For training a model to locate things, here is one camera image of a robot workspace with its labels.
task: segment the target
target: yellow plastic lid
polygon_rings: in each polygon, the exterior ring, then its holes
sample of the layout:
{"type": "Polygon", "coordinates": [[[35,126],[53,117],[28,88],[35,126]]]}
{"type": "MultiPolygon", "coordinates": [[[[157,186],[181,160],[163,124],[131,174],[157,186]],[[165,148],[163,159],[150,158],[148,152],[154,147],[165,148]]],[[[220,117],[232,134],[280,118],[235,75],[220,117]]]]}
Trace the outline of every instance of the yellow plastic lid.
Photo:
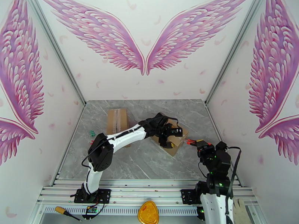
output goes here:
{"type": "Polygon", "coordinates": [[[147,201],[140,207],[138,220],[142,224],[157,224],[159,222],[159,212],[153,201],[147,201]]]}

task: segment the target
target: brown cardboard box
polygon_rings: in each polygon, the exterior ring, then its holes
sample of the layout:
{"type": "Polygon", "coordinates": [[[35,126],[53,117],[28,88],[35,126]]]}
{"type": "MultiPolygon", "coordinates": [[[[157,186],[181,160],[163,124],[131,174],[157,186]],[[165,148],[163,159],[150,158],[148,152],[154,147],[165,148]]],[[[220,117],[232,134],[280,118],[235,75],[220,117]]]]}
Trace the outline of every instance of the brown cardboard box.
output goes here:
{"type": "Polygon", "coordinates": [[[125,108],[108,110],[107,135],[116,134],[129,128],[130,125],[125,108]]]}
{"type": "MultiPolygon", "coordinates": [[[[177,127],[177,123],[175,120],[169,119],[167,121],[167,123],[171,123],[173,125],[173,127],[177,127]]],[[[188,130],[186,130],[185,128],[183,129],[183,136],[182,137],[175,137],[175,136],[170,136],[168,137],[168,141],[172,142],[174,144],[173,148],[163,148],[168,154],[170,154],[172,157],[175,156],[175,154],[177,153],[177,151],[179,150],[180,146],[182,145],[182,140],[185,139],[189,133],[188,130]]],[[[156,136],[153,136],[152,139],[159,144],[159,138],[156,136]]]]}

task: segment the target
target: gray marble floor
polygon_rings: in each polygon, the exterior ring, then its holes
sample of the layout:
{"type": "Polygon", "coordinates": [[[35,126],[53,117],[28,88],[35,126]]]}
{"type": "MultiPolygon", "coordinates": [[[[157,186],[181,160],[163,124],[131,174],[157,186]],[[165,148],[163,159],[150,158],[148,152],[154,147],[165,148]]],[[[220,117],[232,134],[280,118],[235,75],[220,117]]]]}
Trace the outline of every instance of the gray marble floor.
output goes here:
{"type": "MultiPolygon", "coordinates": [[[[81,161],[87,155],[92,138],[89,131],[106,134],[107,111],[126,108],[130,126],[150,118],[158,112],[178,118],[179,124],[189,130],[189,139],[218,142],[212,123],[201,100],[102,100],[88,101],[74,140],[67,153],[59,178],[84,179],[87,168],[81,161]]],[[[174,157],[160,148],[151,138],[137,141],[117,151],[111,166],[102,179],[198,179],[199,158],[196,148],[181,146],[174,157]]]]}

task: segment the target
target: white wall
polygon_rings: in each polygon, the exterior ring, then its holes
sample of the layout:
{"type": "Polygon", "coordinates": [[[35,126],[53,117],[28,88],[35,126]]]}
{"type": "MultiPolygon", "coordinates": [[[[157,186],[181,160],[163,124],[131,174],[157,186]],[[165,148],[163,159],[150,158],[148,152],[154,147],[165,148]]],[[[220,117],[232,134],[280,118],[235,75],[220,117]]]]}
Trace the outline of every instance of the white wall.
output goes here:
{"type": "MultiPolygon", "coordinates": [[[[7,20],[12,2],[13,0],[1,0],[1,29],[7,20]]],[[[12,155],[6,162],[2,158],[0,222],[5,224],[27,222],[42,186],[49,185],[55,177],[55,171],[82,110],[82,104],[29,6],[28,15],[33,19],[40,51],[44,107],[43,114],[35,119],[34,126],[38,131],[38,134],[33,133],[35,139],[24,138],[17,146],[15,157],[12,155]]],[[[19,123],[2,89],[0,117],[19,123]]],[[[1,151],[3,147],[4,142],[0,139],[1,151]]]]}
{"type": "MultiPolygon", "coordinates": [[[[299,25],[297,8],[299,0],[285,0],[285,2],[289,16],[299,25]]],[[[230,146],[242,148],[238,166],[239,177],[246,186],[254,188],[268,223],[292,224],[298,223],[299,166],[285,158],[283,154],[279,155],[274,139],[268,136],[259,139],[261,133],[255,133],[259,126],[259,118],[249,112],[249,90],[252,90],[249,88],[250,64],[253,61],[257,24],[260,22],[261,13],[265,12],[265,6],[264,1],[222,80],[223,85],[216,91],[209,107],[225,141],[230,146]]],[[[295,36],[290,39],[297,47],[298,43],[294,43],[295,36]]],[[[298,71],[296,64],[293,67],[295,72],[298,71]]],[[[276,121],[299,114],[298,91],[299,79],[297,78],[276,121]]],[[[288,137],[286,141],[293,141],[296,145],[293,151],[298,152],[298,134],[294,136],[295,139],[288,137]]]]}
{"type": "MultiPolygon", "coordinates": [[[[138,69],[124,71],[107,63],[105,57],[88,48],[58,22],[49,4],[38,1],[86,100],[205,99],[252,3],[252,0],[245,0],[240,4],[242,9],[237,17],[182,62],[166,71],[155,68],[149,76],[142,76],[138,69]]],[[[172,17],[214,0],[75,1],[98,7],[119,18],[146,58],[172,17]]]]}

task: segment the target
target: wing mural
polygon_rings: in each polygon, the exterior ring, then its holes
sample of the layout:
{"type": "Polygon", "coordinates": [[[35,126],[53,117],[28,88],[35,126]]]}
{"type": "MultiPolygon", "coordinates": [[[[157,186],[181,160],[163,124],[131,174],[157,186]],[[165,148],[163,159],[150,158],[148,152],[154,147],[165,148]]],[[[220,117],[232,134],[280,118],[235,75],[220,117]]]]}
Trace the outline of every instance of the wing mural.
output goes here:
{"type": "Polygon", "coordinates": [[[125,25],[116,16],[73,0],[44,0],[58,21],[96,53],[124,70],[149,75],[187,58],[236,17],[245,0],[214,0],[174,16],[152,47],[146,62],[125,25]]]}
{"type": "Polygon", "coordinates": [[[259,138],[275,139],[282,153],[299,162],[299,115],[278,118],[299,73],[298,26],[292,22],[282,0],[266,0],[255,38],[251,64],[250,112],[259,118],[259,138]]]}
{"type": "Polygon", "coordinates": [[[26,0],[14,0],[0,34],[0,86],[20,121],[0,118],[0,164],[16,155],[19,141],[35,139],[34,120],[43,112],[38,42],[26,0]]]}
{"type": "Polygon", "coordinates": [[[250,112],[256,114],[264,130],[280,114],[298,76],[299,37],[297,26],[281,0],[266,0],[255,38],[251,64],[250,112]]]}

